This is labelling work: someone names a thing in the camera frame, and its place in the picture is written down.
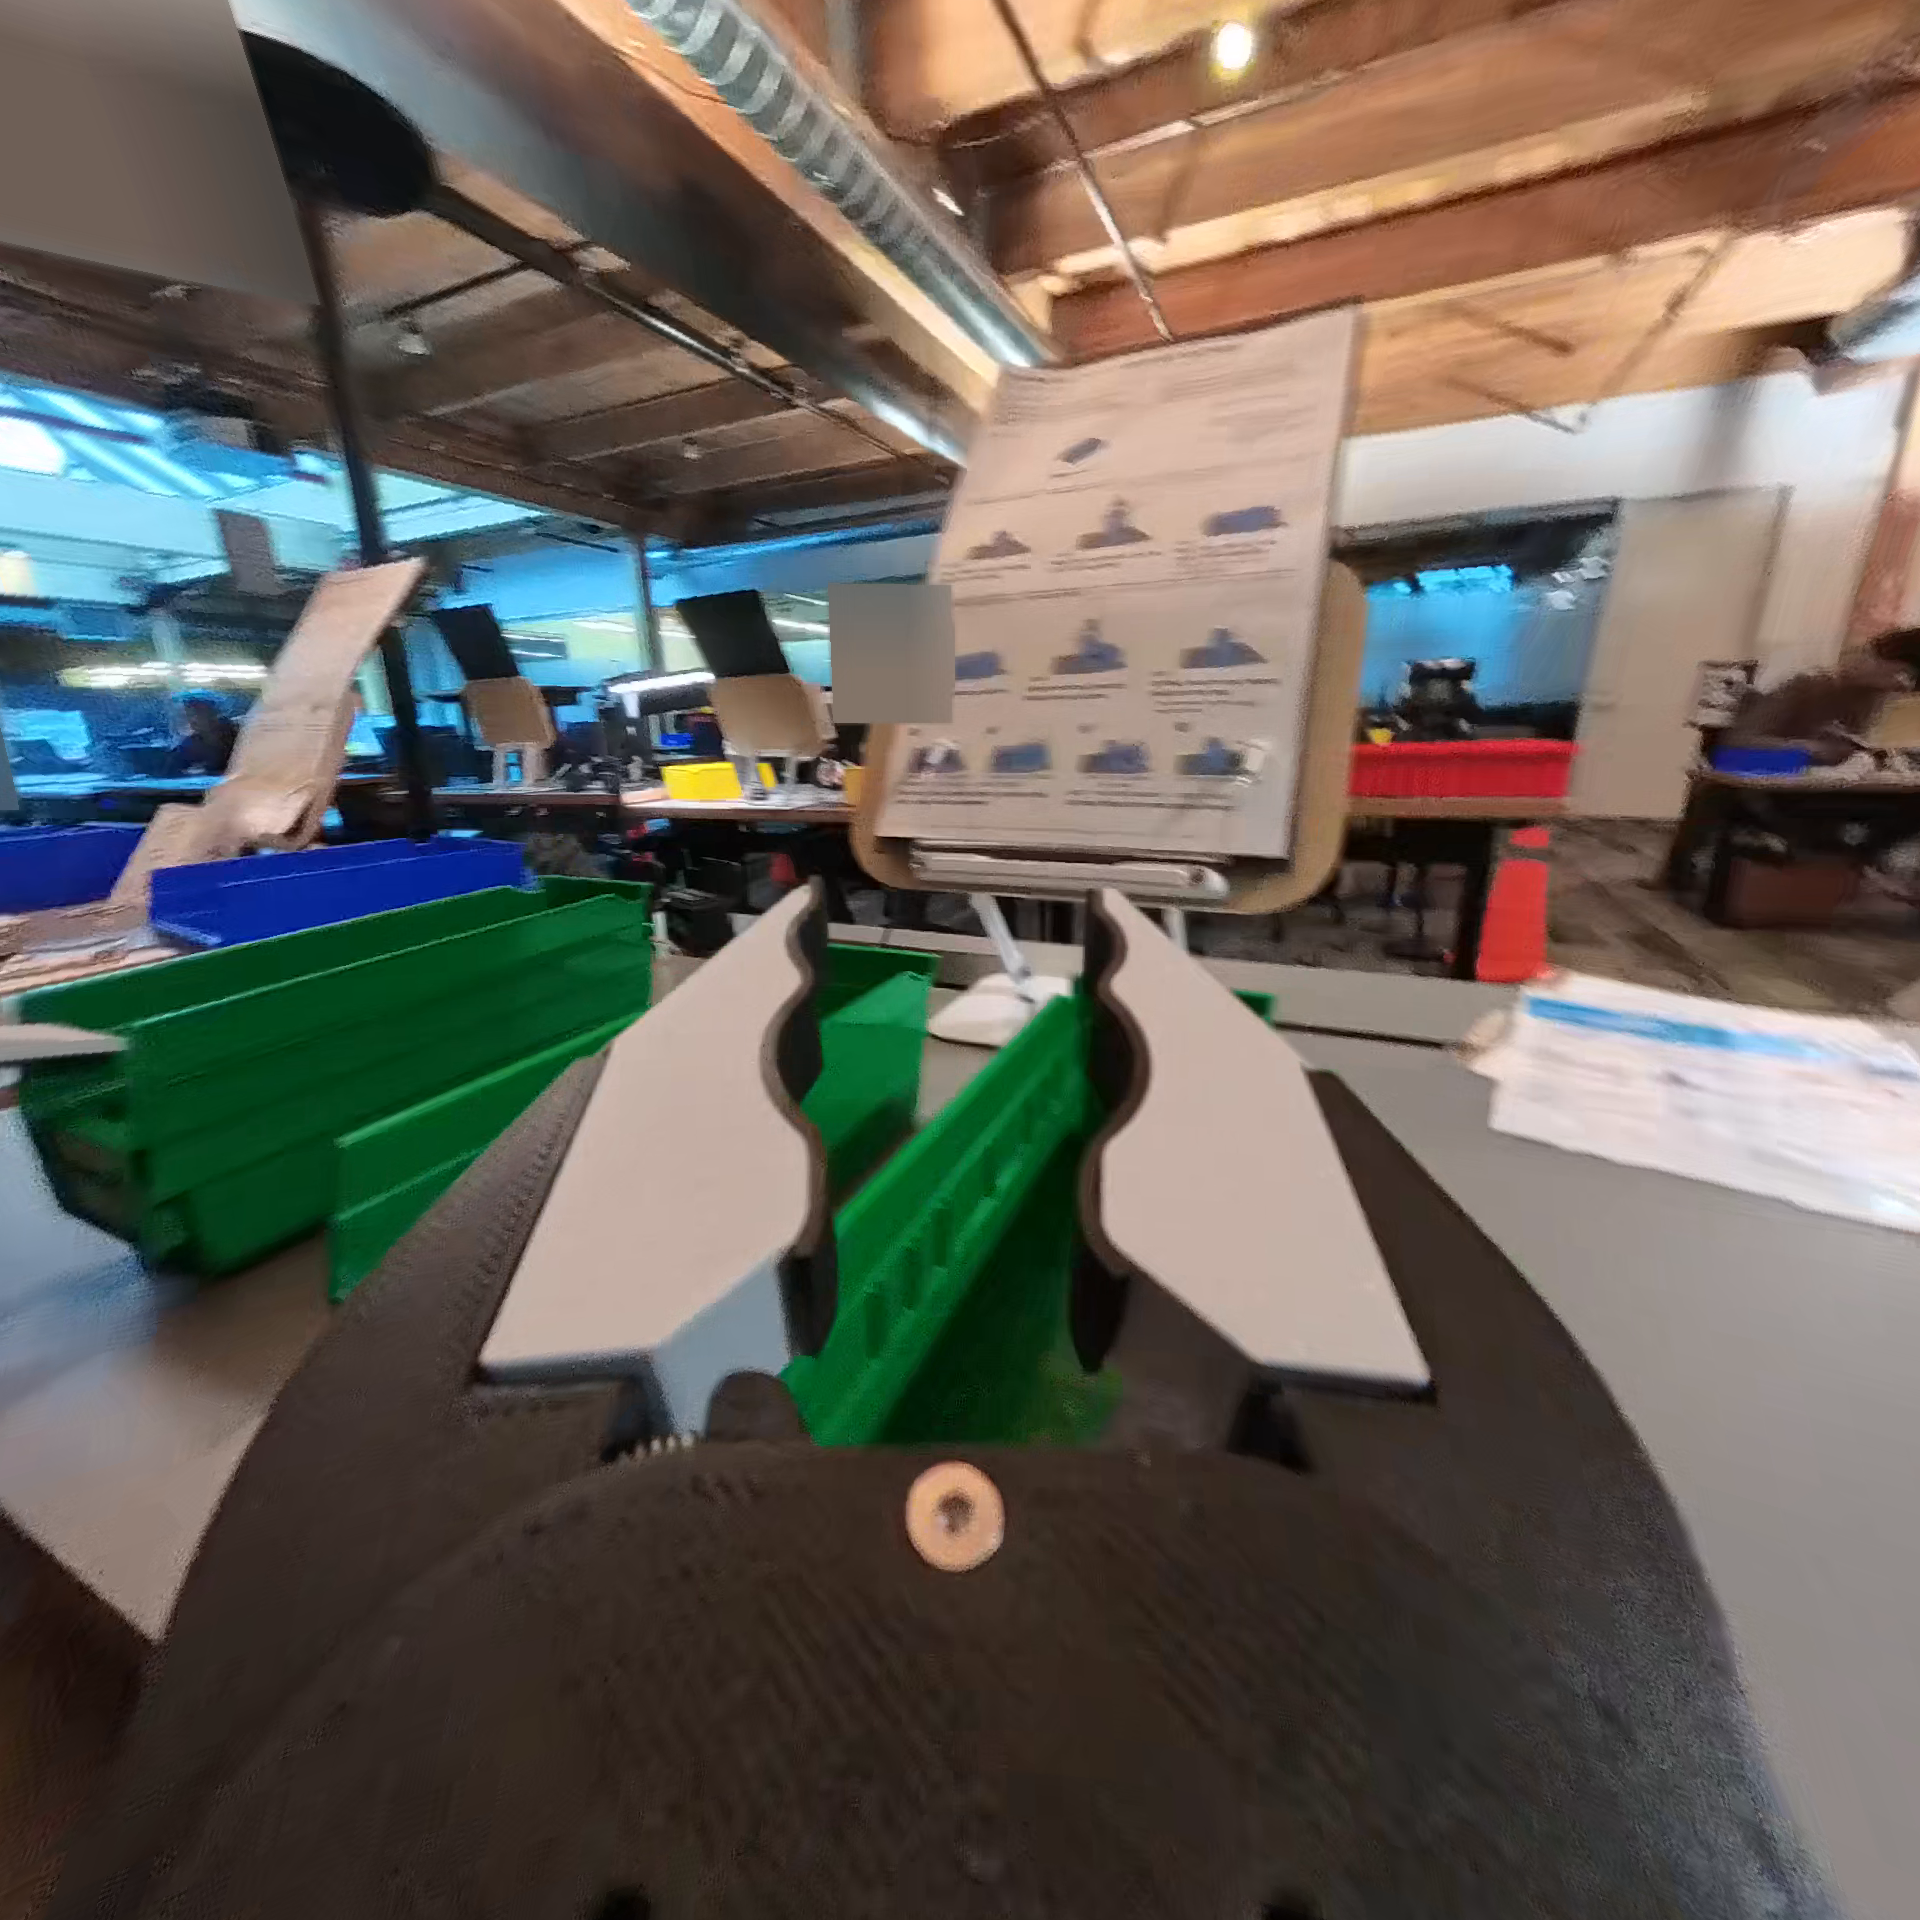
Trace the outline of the white paper sheet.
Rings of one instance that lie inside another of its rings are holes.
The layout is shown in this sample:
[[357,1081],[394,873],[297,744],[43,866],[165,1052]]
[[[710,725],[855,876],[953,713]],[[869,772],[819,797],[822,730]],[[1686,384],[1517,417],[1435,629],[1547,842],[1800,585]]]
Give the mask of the white paper sheet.
[[1464,1060],[1503,1136],[1919,1234],[1917,1044],[1870,1022],[1553,973]]

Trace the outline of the plain blue bin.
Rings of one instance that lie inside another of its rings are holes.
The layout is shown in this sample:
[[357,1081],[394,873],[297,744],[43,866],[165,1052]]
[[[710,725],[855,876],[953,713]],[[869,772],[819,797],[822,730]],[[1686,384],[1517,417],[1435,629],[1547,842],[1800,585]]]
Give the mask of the plain blue bin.
[[133,822],[3,828],[3,916],[106,900],[143,837]]

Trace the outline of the wooden stand with black panel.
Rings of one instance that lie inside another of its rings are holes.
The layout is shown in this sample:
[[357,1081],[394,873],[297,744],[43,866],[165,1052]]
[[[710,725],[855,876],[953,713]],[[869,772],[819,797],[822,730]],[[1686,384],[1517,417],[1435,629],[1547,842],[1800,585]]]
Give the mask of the wooden stand with black panel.
[[491,784],[545,784],[558,742],[542,689],[522,674],[491,608],[432,608],[429,618],[464,678],[464,711],[491,753]]
[[822,796],[800,772],[833,744],[826,697],[791,671],[762,594],[682,597],[678,613],[711,676],[711,711],[744,797],[762,808],[817,806]]

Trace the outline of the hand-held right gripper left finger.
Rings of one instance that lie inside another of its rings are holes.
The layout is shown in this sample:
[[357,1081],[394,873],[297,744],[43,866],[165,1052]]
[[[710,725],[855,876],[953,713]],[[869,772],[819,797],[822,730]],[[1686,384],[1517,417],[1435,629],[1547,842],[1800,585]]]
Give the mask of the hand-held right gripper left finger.
[[826,933],[811,879],[608,1044],[477,1354],[485,1384],[613,1382],[658,1438],[824,1346],[833,1191],[802,1105]]

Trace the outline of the blue bin with tag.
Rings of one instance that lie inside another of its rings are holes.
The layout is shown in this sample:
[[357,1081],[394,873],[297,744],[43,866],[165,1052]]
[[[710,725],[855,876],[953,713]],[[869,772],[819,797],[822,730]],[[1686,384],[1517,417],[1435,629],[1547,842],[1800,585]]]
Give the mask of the blue bin with tag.
[[224,949],[523,882],[515,842],[469,834],[253,853],[155,871],[149,926]]

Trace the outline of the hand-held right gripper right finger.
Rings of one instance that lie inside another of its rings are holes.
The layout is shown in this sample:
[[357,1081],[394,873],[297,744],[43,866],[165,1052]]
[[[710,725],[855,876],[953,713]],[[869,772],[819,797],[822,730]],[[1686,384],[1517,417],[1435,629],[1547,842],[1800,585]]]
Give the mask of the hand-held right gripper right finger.
[[1114,886],[1088,897],[1094,1134],[1072,1349],[1112,1426],[1288,1426],[1295,1388],[1427,1404],[1434,1369],[1313,1076]]

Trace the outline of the long wooden table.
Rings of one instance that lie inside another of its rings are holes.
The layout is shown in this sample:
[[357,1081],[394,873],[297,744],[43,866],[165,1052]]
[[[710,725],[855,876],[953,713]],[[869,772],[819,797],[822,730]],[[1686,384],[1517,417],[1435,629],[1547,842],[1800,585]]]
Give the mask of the long wooden table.
[[[859,797],[853,788],[831,796],[806,786],[797,799],[674,799],[664,786],[635,786],[619,796],[619,804],[631,825],[661,821],[687,830],[826,832],[843,839],[855,864],[880,886],[898,894],[931,889],[929,879],[911,873],[906,841],[879,832],[875,797]],[[1551,828],[1566,816],[1566,796],[1359,796],[1339,828],[1329,884],[1345,864],[1361,858],[1455,868],[1458,894],[1453,946],[1417,946],[1416,956],[1443,956],[1458,980],[1513,984],[1545,966],[1547,878],[1509,882],[1499,879],[1499,871],[1509,845],[1543,866]]]

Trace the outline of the printed instruction sheet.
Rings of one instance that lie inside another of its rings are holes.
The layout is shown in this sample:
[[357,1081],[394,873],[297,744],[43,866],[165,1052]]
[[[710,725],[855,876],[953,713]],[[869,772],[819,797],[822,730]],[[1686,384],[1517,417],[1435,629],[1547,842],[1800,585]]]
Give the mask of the printed instruction sheet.
[[1363,312],[1010,368],[952,496],[944,721],[879,830],[931,847],[1280,858]]

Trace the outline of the black support pole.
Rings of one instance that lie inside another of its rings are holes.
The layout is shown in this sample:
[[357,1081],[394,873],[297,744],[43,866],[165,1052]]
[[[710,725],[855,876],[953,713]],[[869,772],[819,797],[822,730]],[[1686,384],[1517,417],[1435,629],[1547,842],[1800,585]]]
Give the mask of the black support pole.
[[392,543],[368,454],[329,214],[347,209],[389,217],[411,209],[425,200],[435,165],[415,124],[367,82],[263,31],[243,31],[243,45],[317,281],[319,356],[352,496],[359,560],[367,566],[385,565]]

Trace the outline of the red bin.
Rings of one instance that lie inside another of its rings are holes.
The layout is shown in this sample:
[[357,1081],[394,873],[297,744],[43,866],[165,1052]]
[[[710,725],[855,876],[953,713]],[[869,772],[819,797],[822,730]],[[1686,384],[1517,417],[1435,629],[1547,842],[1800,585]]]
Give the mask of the red bin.
[[1351,799],[1561,799],[1577,742],[1545,736],[1367,741],[1351,748]]

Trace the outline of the pile of wooden puzzle pieces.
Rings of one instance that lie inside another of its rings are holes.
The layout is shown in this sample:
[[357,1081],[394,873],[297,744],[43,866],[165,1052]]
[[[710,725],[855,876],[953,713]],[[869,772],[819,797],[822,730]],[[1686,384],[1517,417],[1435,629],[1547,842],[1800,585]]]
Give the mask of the pile of wooden puzzle pieces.
[[3,913],[6,975],[85,975],[162,965],[182,949],[158,935],[136,900],[99,900]]

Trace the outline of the beige instruction sheet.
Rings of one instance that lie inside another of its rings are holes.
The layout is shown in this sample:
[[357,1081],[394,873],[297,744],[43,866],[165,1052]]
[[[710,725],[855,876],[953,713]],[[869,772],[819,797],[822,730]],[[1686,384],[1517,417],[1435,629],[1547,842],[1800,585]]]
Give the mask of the beige instruction sheet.
[[222,853],[294,853],[320,839],[346,768],[357,674],[417,597],[421,557],[336,566],[307,597],[203,799]]

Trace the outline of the silver ventilation duct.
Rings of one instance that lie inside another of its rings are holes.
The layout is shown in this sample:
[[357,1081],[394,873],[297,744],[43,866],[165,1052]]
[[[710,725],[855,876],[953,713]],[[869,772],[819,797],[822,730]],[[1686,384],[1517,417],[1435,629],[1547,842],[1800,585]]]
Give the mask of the silver ventilation duct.
[[631,10],[965,341],[1005,368],[1058,361],[1048,328],[782,24],[744,2],[631,2]]

